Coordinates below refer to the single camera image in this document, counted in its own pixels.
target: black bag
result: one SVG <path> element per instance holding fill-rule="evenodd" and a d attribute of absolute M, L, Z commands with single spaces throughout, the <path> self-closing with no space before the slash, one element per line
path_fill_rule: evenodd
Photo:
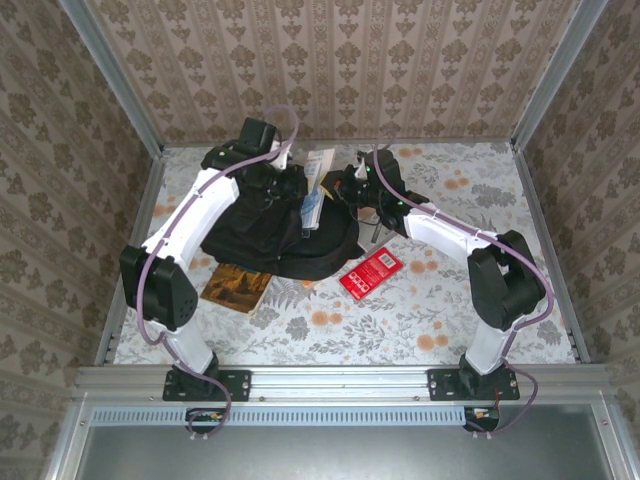
<path fill-rule="evenodd" d="M 244 189 L 203 240 L 219 263 L 298 280 L 322 280 L 364 252 L 358 222 L 346 205 L 325 198 L 320 227 L 303 237 L 303 199 L 267 199 Z"/>

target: red box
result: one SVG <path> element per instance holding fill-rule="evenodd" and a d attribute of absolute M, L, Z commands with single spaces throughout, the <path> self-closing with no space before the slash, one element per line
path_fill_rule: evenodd
<path fill-rule="evenodd" d="M 402 262 L 389 250 L 381 248 L 341 277 L 340 283 L 353 295 L 353 298 L 361 300 L 402 267 Z"/>

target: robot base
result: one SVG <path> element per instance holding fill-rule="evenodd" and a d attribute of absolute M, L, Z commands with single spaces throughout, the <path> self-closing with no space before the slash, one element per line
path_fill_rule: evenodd
<path fill-rule="evenodd" d="M 460 368 L 427 370 L 432 402 L 453 400 L 519 400 L 516 374 L 504 365 L 488 375 L 480 375 L 460 359 Z"/>
<path fill-rule="evenodd" d="M 219 370 L 218 359 L 203 372 L 222 383 L 234 402 L 248 402 L 251 392 L 251 370 Z M 222 391 L 212 383 L 195 378 L 175 365 L 167 372 L 162 399 L 165 402 L 224 402 Z"/>

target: floral patterned surface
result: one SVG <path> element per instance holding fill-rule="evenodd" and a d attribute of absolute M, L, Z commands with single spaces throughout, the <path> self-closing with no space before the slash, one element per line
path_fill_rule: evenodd
<path fill-rule="evenodd" d="M 299 146 L 306 158 L 312 144 Z M 337 146 L 343 168 L 368 145 Z M 522 186 L 505 143 L 419 144 L 392 147 L 410 189 L 440 208 L 481 228 L 524 234 L 538 265 L 545 264 Z M 199 170 L 208 148 L 168 149 L 165 185 L 151 231 L 168 218 Z M 255 316 L 200 300 L 195 314 L 203 336 L 222 363 L 238 365 L 452 364 L 472 339 L 478 317 L 471 304 L 465 265 L 429 245 L 400 236 L 387 244 L 404 268 L 362 301 L 334 277 L 306 289 L 301 282 L 274 278 Z M 201 251 L 189 278 L 200 292 L 215 268 Z M 115 363 L 168 363 L 159 347 L 144 344 L 134 312 L 127 314 Z M 519 363 L 571 363 L 573 356 L 560 312 L 518 336 L 510 358 Z"/>

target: wire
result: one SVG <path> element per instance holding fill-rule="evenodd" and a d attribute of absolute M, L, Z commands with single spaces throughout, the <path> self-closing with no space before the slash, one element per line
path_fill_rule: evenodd
<path fill-rule="evenodd" d="M 391 145 L 391 143 L 393 142 L 393 139 L 395 139 L 397 132 L 394 132 L 393 136 L 392 136 L 392 141 L 387 144 L 384 149 L 389 148 L 389 146 Z M 501 432 L 505 432 L 507 430 L 509 430 L 511 427 L 513 427 L 513 425 L 515 425 L 517 422 L 520 421 L 520 419 L 524 416 L 525 413 L 527 413 L 527 411 L 531 408 L 531 405 L 533 404 L 533 401 L 535 400 L 536 396 L 538 395 L 538 382 L 537 380 L 533 377 L 533 375 L 531 375 L 530 373 L 525 372 L 524 370 L 520 370 L 519 368 L 513 367 L 506 359 L 507 354 L 509 353 L 509 350 L 511 349 L 511 346 L 513 345 L 513 342 L 515 340 L 516 335 L 518 334 L 518 332 L 520 330 L 522 330 L 525 327 L 528 327 L 530 325 L 534 325 L 538 322 L 541 322 L 542 320 L 544 320 L 545 318 L 547 318 L 549 315 L 551 315 L 551 312 L 553 311 L 553 305 L 554 305 L 554 295 L 553 295 L 553 290 L 551 289 L 551 285 L 549 285 L 548 280 L 545 278 L 545 276 L 542 274 L 542 272 L 540 271 L 540 269 L 538 267 L 535 266 L 535 264 L 531 261 L 529 261 L 529 259 L 527 259 L 524 255 L 522 255 L 521 253 L 515 251 L 514 249 L 512 249 L 511 247 L 503 244 L 502 242 L 500 242 L 499 240 L 491 237 L 490 235 L 484 233 L 482 230 L 477 229 L 474 230 L 472 227 L 469 227 L 468 225 L 452 218 L 449 217 L 447 215 L 443 215 L 440 213 L 439 210 L 434 210 L 432 208 L 427 207 L 426 205 L 419 205 L 415 202 L 412 202 L 411 200 L 409 200 L 408 198 L 404 197 L 403 195 L 401 195 L 400 193 L 398 193 L 392 186 L 391 184 L 389 184 L 389 182 L 387 181 L 386 178 L 384 178 L 384 175 L 382 174 L 382 169 L 380 168 L 380 164 L 378 162 L 378 145 L 379 145 L 379 141 L 376 141 L 376 143 L 373 145 L 373 166 L 376 169 L 376 173 L 378 174 L 378 177 L 380 178 L 380 182 L 385 186 L 385 188 L 387 190 L 389 190 L 389 192 L 391 192 L 392 195 L 394 195 L 396 198 L 398 198 L 399 200 L 401 200 L 402 202 L 406 203 L 407 205 L 409 205 L 410 207 L 416 208 L 428 215 L 432 215 L 435 218 L 439 218 L 440 220 L 448 223 L 449 225 L 452 225 L 453 227 L 456 227 L 460 230 L 462 230 L 463 232 L 466 232 L 470 235 L 474 235 L 477 238 L 480 238 L 492 245 L 495 245 L 496 247 L 498 247 L 500 250 L 508 253 L 509 255 L 511 255 L 512 257 L 514 257 L 516 260 L 518 260 L 519 262 L 523 263 L 529 270 L 531 270 L 531 272 L 538 278 L 538 280 L 540 280 L 540 282 L 542 283 L 544 290 L 546 292 L 546 296 L 547 296 L 547 308 L 545 309 L 544 312 L 542 312 L 540 315 L 538 315 L 535 318 L 532 318 L 531 320 L 527 320 L 527 321 L 523 321 L 520 322 L 519 324 L 515 325 L 513 327 L 513 330 L 511 331 L 511 334 L 509 335 L 509 338 L 507 339 L 507 342 L 505 343 L 504 348 L 502 349 L 502 352 L 500 354 L 501 356 L 501 360 L 504 363 L 504 365 L 507 368 L 510 368 L 512 371 L 514 371 L 517 374 L 520 374 L 524 377 L 527 377 L 531 383 L 533 384 L 533 392 L 531 393 L 531 396 L 529 397 L 529 400 L 527 401 L 527 403 L 525 404 L 524 408 L 522 409 L 522 411 L 511 421 L 509 422 L 507 425 L 505 425 L 504 427 L 501 427 L 497 430 L 494 430 L 493 432 L 491 432 L 491 435 L 495 435 L 497 433 L 501 433 Z"/>
<path fill-rule="evenodd" d="M 180 359 L 178 354 L 173 350 L 171 345 L 167 342 L 165 332 L 161 332 L 160 335 L 158 336 L 158 338 L 156 338 L 156 339 L 152 339 L 148 335 L 148 333 L 146 331 L 146 327 L 144 325 L 144 315 L 143 315 L 144 287 L 146 285 L 147 276 L 149 275 L 149 270 L 151 269 L 151 265 L 153 264 L 154 259 L 156 258 L 156 256 L 158 255 L 158 253 L 160 252 L 162 247 L 168 242 L 171 234 L 173 233 L 173 231 L 176 229 L 176 227 L 180 223 L 180 220 L 182 220 L 182 218 L 185 216 L 187 211 L 189 211 L 191 206 L 202 196 L 202 194 L 211 185 L 213 185 L 215 182 L 217 182 L 220 178 L 222 178 L 222 177 L 224 177 L 226 175 L 229 175 L 230 173 L 233 173 L 236 170 L 239 170 L 241 168 L 247 167 L 249 165 L 253 165 L 254 163 L 264 162 L 264 161 L 267 161 L 267 160 L 273 160 L 274 158 L 277 158 L 278 155 L 280 155 L 280 153 L 282 153 L 283 151 L 285 151 L 286 149 L 291 147 L 291 145 L 293 145 L 293 142 L 295 141 L 296 136 L 298 135 L 298 130 L 300 128 L 300 119 L 298 118 L 298 115 L 296 114 L 296 111 L 293 109 L 293 107 L 291 107 L 290 105 L 285 105 L 285 104 L 274 105 L 273 107 L 269 108 L 265 112 L 264 117 L 265 118 L 269 117 L 273 112 L 278 111 L 278 110 L 288 110 L 289 113 L 291 114 L 291 116 L 293 118 L 293 121 L 294 121 L 294 128 L 293 128 L 293 132 L 291 133 L 291 136 L 284 143 L 281 143 L 280 146 L 278 148 L 276 148 L 275 150 L 273 150 L 271 152 L 268 152 L 268 153 L 265 153 L 263 155 L 258 155 L 257 157 L 250 158 L 248 160 L 244 160 L 244 161 L 239 162 L 239 163 L 237 163 L 235 165 L 232 165 L 232 166 L 230 166 L 228 168 L 225 168 L 224 170 L 218 172 L 213 177 L 211 177 L 209 180 L 207 180 L 200 188 L 198 188 L 198 190 L 196 190 L 196 192 L 191 196 L 191 198 L 189 198 L 189 200 L 187 200 L 187 203 L 185 203 L 184 206 L 181 207 L 180 210 L 178 210 L 174 214 L 174 218 L 173 218 L 172 222 L 169 224 L 169 226 L 167 227 L 167 230 L 165 231 L 164 236 L 162 237 L 162 239 L 160 239 L 158 244 L 151 251 L 151 253 L 149 254 L 149 257 L 145 261 L 144 266 L 142 267 L 142 272 L 140 273 L 140 278 L 138 280 L 137 297 L 136 297 L 136 314 L 137 314 L 136 323 L 138 325 L 138 330 L 140 330 L 140 335 L 145 340 L 145 342 L 147 342 L 149 345 L 158 345 L 160 342 L 162 342 L 162 344 L 167 349 L 169 354 L 176 361 L 176 364 L 177 364 L 178 368 L 184 370 L 185 372 L 189 373 L 190 375 L 192 375 L 192 376 L 194 376 L 196 378 L 199 378 L 199 379 L 204 380 L 206 382 L 212 383 L 213 385 L 218 387 L 220 390 L 222 390 L 222 392 L 225 395 L 225 398 L 227 400 L 227 408 L 225 410 L 225 414 L 223 415 L 222 420 L 220 421 L 220 423 L 210 432 L 211 434 L 214 434 L 217 431 L 219 431 L 219 429 L 222 427 L 224 422 L 229 417 L 229 414 L 230 414 L 230 411 L 231 411 L 231 395 L 229 394 L 229 391 L 225 388 L 225 386 L 222 385 L 220 382 L 218 382 L 216 379 L 211 378 L 211 377 L 207 377 L 206 375 L 202 375 L 201 373 L 195 372 L 188 365 L 186 365 Z"/>
<path fill-rule="evenodd" d="M 182 360 L 180 359 L 179 355 L 175 352 L 175 350 L 173 349 L 171 344 L 167 341 L 166 337 L 164 337 L 162 339 L 162 344 L 164 345 L 164 348 L 166 348 L 167 351 L 169 352 L 169 355 L 171 355 L 173 357 L 173 359 L 176 361 L 176 366 L 180 370 L 182 370 L 183 372 L 186 372 L 189 375 L 192 375 L 192 376 L 194 376 L 196 378 L 199 378 L 200 380 L 204 380 L 205 382 L 212 383 L 214 386 L 218 387 L 222 391 L 222 393 L 224 394 L 224 398 L 225 398 L 225 401 L 226 401 L 226 407 L 224 409 L 224 413 L 222 414 L 222 418 L 220 419 L 220 422 L 218 423 L 218 425 L 216 425 L 213 428 L 213 430 L 211 430 L 207 434 L 207 435 L 211 435 L 211 436 L 215 435 L 222 428 L 224 423 L 229 419 L 229 415 L 231 414 L 231 394 L 229 393 L 229 390 L 222 383 L 220 383 L 218 380 L 216 380 L 215 378 L 208 377 L 206 375 L 202 375 L 201 373 L 198 373 L 198 372 L 192 370 L 191 368 L 189 368 L 188 365 L 185 365 L 182 362 Z M 208 412 L 208 411 L 210 411 L 210 409 L 198 410 L 198 412 L 200 412 L 200 413 L 204 413 L 204 412 Z M 195 432 L 193 431 L 193 420 L 198 415 L 199 415 L 199 413 L 196 413 L 195 415 L 192 415 L 189 418 L 189 423 L 187 424 L 187 430 L 192 435 L 192 437 L 195 435 Z"/>

